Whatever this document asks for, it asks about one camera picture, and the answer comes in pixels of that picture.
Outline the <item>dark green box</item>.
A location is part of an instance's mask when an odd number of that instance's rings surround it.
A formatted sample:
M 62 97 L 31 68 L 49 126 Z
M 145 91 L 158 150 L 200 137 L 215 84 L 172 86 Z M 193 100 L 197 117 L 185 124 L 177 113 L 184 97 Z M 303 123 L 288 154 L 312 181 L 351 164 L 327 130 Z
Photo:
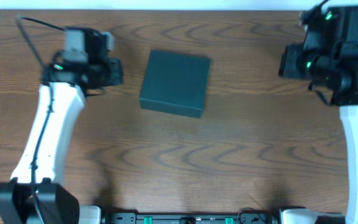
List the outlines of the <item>dark green box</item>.
M 142 109 L 200 118 L 211 59 L 151 50 L 139 95 Z

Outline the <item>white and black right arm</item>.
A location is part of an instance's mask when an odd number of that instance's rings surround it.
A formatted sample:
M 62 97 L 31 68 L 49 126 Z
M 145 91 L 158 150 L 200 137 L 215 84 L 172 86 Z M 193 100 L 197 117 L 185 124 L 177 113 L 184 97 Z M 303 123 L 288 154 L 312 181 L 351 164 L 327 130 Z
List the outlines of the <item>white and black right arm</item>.
M 327 7 L 324 2 L 300 16 L 305 39 L 290 44 L 282 55 L 278 74 L 309 81 L 309 90 L 332 91 L 324 98 L 337 106 L 347 146 L 349 200 L 347 212 L 326 213 L 307 208 L 282 208 L 274 223 L 358 223 L 358 5 Z

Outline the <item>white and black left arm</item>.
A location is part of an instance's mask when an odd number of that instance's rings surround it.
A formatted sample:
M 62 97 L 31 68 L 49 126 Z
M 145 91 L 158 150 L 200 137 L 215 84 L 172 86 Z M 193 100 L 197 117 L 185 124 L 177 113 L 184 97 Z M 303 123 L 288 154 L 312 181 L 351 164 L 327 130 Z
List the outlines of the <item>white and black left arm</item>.
M 109 32 L 66 27 L 65 46 L 41 74 L 39 103 L 26 147 L 8 182 L 0 182 L 4 223 L 106 223 L 102 209 L 80 205 L 64 188 L 65 159 L 88 90 L 123 83 L 122 65 L 109 57 Z

